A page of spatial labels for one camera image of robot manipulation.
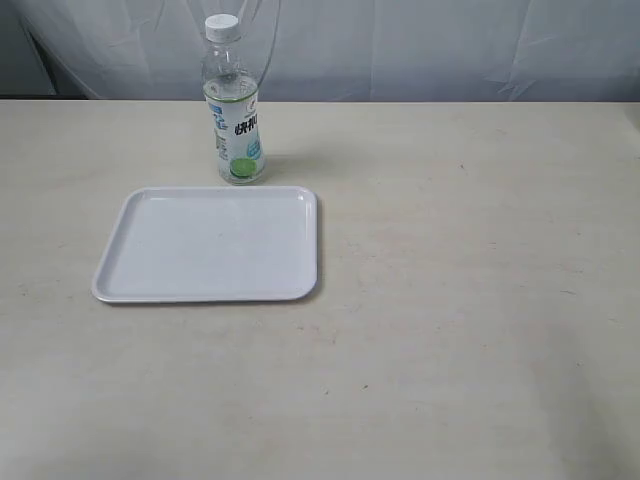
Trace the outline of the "white backdrop curtain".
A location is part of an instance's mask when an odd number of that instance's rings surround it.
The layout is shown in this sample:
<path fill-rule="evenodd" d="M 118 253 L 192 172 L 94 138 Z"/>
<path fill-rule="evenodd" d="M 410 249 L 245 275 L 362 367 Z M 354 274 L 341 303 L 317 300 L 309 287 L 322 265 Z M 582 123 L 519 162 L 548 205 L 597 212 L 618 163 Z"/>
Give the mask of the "white backdrop curtain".
<path fill-rule="evenodd" d="M 1 94 L 200 99 L 216 13 L 265 101 L 639 97 L 635 1 L 5 1 Z"/>

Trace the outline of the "white rectangular plastic tray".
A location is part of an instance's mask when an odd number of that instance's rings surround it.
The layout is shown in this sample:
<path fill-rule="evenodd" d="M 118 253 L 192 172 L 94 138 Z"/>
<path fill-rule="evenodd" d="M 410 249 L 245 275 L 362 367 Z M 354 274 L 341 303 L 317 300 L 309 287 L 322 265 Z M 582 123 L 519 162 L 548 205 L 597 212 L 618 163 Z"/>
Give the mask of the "white rectangular plastic tray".
<path fill-rule="evenodd" d="M 124 202 L 92 282 L 109 304 L 294 301 L 318 280 L 300 186 L 158 187 Z"/>

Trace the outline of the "clear plastic drink bottle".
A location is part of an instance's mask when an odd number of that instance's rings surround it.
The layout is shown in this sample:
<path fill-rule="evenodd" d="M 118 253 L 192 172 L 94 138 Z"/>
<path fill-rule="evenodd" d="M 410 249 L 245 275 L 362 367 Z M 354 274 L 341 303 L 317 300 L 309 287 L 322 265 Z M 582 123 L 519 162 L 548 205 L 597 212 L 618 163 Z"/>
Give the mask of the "clear plastic drink bottle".
<path fill-rule="evenodd" d="M 265 158 L 258 128 L 259 83 L 240 57 L 240 21 L 232 14 L 205 20 L 203 94 L 214 122 L 220 176 L 231 184 L 258 179 Z"/>

